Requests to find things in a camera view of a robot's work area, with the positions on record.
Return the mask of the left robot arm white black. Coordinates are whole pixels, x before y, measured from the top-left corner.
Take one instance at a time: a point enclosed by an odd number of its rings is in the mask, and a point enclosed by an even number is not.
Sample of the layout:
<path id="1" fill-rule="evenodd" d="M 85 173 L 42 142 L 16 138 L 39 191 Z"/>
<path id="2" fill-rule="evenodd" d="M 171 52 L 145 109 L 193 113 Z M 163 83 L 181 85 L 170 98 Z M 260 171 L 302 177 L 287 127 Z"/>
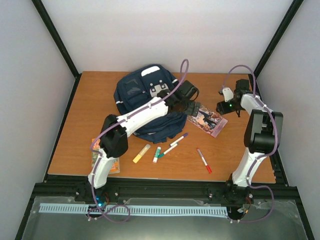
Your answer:
<path id="1" fill-rule="evenodd" d="M 147 103 L 124 115 L 108 115 L 101 133 L 91 143 L 90 151 L 98 156 L 88 175 L 90 186 L 86 195 L 92 201 L 103 198 L 107 177 L 112 165 L 129 148 L 128 138 L 138 129 L 151 121 L 171 112 L 189 116 L 198 114 L 200 103 L 191 99 L 199 95 L 199 89 L 189 81 L 181 81 L 173 90 L 161 90 Z"/>

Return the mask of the pink shakespeare book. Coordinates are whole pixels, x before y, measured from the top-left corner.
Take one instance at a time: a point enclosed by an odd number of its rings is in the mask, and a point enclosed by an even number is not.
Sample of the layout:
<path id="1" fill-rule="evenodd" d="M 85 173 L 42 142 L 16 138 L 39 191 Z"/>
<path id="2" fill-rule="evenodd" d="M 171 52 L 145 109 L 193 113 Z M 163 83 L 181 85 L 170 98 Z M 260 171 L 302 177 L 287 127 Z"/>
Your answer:
<path id="1" fill-rule="evenodd" d="M 187 120 L 214 138 L 228 123 L 227 119 L 203 105 L 199 107 L 197 116 L 189 115 Z"/>

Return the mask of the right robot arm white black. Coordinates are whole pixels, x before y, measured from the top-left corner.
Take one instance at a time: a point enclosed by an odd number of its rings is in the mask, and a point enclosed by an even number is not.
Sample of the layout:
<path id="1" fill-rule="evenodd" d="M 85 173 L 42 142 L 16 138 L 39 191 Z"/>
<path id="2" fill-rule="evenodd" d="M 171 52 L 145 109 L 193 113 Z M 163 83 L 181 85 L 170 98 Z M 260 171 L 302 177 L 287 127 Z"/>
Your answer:
<path id="1" fill-rule="evenodd" d="M 260 96 L 254 95 L 247 79 L 238 80 L 234 91 L 223 87 L 221 95 L 224 100 L 216 105 L 220 115 L 235 112 L 240 116 L 241 111 L 249 115 L 243 137 L 245 151 L 237 169 L 226 181 L 224 191 L 227 202 L 244 203 L 250 198 L 250 185 L 258 167 L 280 145 L 284 116 L 267 107 Z"/>

